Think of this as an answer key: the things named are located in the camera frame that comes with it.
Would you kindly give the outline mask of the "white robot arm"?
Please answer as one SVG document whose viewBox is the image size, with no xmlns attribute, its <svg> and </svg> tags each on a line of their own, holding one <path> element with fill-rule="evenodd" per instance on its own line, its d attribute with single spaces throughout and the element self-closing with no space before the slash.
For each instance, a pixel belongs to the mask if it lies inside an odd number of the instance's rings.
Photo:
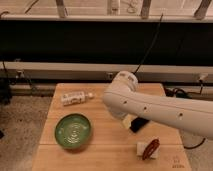
<svg viewBox="0 0 213 171">
<path fill-rule="evenodd" d="M 139 93 L 137 77 L 120 71 L 105 89 L 103 103 L 118 119 L 127 114 L 213 140 L 213 101 Z"/>
</svg>

